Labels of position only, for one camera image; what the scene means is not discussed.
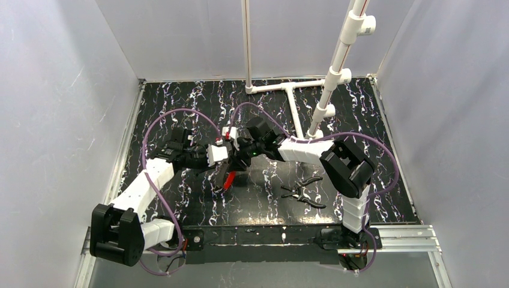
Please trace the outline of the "metal plate with red handle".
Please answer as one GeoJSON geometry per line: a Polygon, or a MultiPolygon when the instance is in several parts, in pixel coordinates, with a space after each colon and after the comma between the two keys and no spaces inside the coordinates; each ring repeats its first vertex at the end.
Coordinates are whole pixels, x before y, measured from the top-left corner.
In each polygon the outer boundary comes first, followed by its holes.
{"type": "Polygon", "coordinates": [[[236,170],[231,168],[230,164],[219,164],[219,171],[216,174],[214,187],[216,189],[228,190],[233,184],[236,176],[236,170]]]}

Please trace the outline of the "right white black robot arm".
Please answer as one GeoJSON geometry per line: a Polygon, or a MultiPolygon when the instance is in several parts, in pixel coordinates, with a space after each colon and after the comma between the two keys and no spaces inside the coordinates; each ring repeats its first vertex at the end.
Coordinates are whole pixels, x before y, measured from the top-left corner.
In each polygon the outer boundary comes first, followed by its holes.
{"type": "Polygon", "coordinates": [[[232,147],[224,188],[231,186],[236,172],[246,171],[252,158],[260,155],[275,161],[319,166],[342,195],[343,218],[340,228],[319,232],[315,242],[323,249],[369,247],[367,196],[375,164],[350,137],[300,143],[283,133],[277,134],[261,117],[251,119],[247,129],[249,137],[238,137],[232,127],[221,131],[232,147]]]}

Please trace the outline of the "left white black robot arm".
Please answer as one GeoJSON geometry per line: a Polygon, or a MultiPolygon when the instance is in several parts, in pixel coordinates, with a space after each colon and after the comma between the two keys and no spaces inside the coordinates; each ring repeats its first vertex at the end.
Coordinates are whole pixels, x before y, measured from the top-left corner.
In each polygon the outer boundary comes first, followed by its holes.
{"type": "Polygon", "coordinates": [[[191,141],[191,130],[177,129],[161,148],[153,150],[133,182],[109,204],[98,204],[91,214],[89,252],[111,262],[134,266],[144,251],[178,239],[182,231],[174,216],[142,219],[161,189],[182,169],[207,170],[211,145],[191,141]]]}

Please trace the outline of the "black handled pliers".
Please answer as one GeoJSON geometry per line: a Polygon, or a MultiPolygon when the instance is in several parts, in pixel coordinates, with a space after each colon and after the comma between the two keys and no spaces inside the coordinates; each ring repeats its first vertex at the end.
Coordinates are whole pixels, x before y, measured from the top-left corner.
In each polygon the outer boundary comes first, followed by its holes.
{"type": "Polygon", "coordinates": [[[312,176],[312,177],[302,180],[300,182],[296,182],[292,186],[281,185],[280,188],[288,192],[286,194],[281,195],[281,198],[293,197],[298,202],[308,204],[312,208],[325,209],[327,207],[326,205],[312,200],[311,198],[306,196],[303,191],[304,187],[306,187],[314,182],[318,182],[318,181],[322,181],[322,180],[323,180],[323,177],[321,177],[321,176],[312,176]]]}

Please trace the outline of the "aluminium left rail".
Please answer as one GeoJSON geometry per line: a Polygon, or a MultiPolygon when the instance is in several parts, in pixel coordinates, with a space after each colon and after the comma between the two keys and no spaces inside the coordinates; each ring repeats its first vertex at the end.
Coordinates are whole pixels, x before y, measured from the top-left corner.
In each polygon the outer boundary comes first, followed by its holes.
{"type": "Polygon", "coordinates": [[[134,126],[137,119],[140,103],[142,100],[143,92],[145,90],[146,79],[139,79],[136,86],[136,93],[131,93],[131,98],[127,102],[127,107],[117,114],[112,115],[112,119],[119,124],[112,128],[109,133],[110,136],[116,136],[117,145],[114,150],[113,166],[108,170],[109,182],[106,186],[105,195],[101,198],[99,204],[108,206],[110,202],[117,197],[121,189],[121,178],[124,171],[124,166],[128,158],[128,150],[130,149],[130,143],[134,126]]]}

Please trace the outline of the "aluminium rail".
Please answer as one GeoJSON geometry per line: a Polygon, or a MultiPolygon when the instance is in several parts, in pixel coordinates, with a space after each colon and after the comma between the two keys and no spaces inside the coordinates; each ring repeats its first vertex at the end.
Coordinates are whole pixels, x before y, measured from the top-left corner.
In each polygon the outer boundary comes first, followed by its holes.
{"type": "Polygon", "coordinates": [[[114,150],[113,166],[108,170],[109,182],[106,186],[105,195],[101,198],[99,204],[108,206],[110,202],[117,197],[121,189],[121,178],[124,171],[124,166],[128,158],[128,150],[130,149],[130,143],[134,126],[137,119],[140,103],[142,100],[143,92],[145,90],[146,79],[139,79],[136,86],[136,93],[131,93],[131,98],[127,102],[127,107],[117,114],[112,115],[112,119],[119,124],[112,128],[109,133],[110,136],[116,136],[117,145],[114,150]]]}
{"type": "Polygon", "coordinates": [[[368,246],[332,224],[188,226],[185,257],[128,267],[84,254],[76,287],[450,287],[430,225],[373,225],[368,246]]]}

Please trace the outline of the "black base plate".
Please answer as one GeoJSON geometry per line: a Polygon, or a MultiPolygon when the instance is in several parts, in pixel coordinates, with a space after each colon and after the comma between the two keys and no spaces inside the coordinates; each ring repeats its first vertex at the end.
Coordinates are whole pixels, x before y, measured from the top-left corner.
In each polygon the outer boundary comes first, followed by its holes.
{"type": "Polygon", "coordinates": [[[382,248],[375,227],[356,236],[341,224],[184,226],[189,265],[222,262],[318,262],[364,260],[382,248]]]}

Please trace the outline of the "white PVC pipe frame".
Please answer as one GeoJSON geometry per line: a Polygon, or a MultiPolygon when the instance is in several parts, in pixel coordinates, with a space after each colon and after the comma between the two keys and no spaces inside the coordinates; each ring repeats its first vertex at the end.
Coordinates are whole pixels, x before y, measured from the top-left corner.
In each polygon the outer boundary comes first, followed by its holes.
{"type": "Polygon", "coordinates": [[[323,134],[319,131],[321,122],[325,118],[335,115],[335,108],[332,104],[330,104],[333,92],[339,85],[344,85],[351,81],[352,72],[350,69],[345,68],[345,63],[352,46],[358,37],[372,35],[376,30],[376,18],[366,14],[369,3],[369,0],[356,0],[349,3],[336,49],[333,53],[331,65],[324,80],[286,82],[278,85],[255,86],[253,85],[251,73],[249,2],[241,1],[245,60],[245,92],[247,94],[257,94],[268,91],[284,91],[291,107],[291,115],[297,137],[300,139],[321,138],[323,136],[323,134]],[[313,111],[310,127],[306,132],[303,132],[295,105],[294,90],[297,88],[309,88],[315,86],[323,87],[322,94],[316,108],[313,111]]]}

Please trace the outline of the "aluminium front rail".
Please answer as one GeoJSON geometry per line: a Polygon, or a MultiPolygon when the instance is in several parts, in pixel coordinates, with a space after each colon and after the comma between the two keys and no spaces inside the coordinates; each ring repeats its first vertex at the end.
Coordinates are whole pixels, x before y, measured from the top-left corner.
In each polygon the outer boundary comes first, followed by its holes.
{"type": "Polygon", "coordinates": [[[128,267],[84,254],[76,287],[450,287],[430,225],[373,225],[368,246],[332,224],[188,226],[185,257],[128,267]]]}

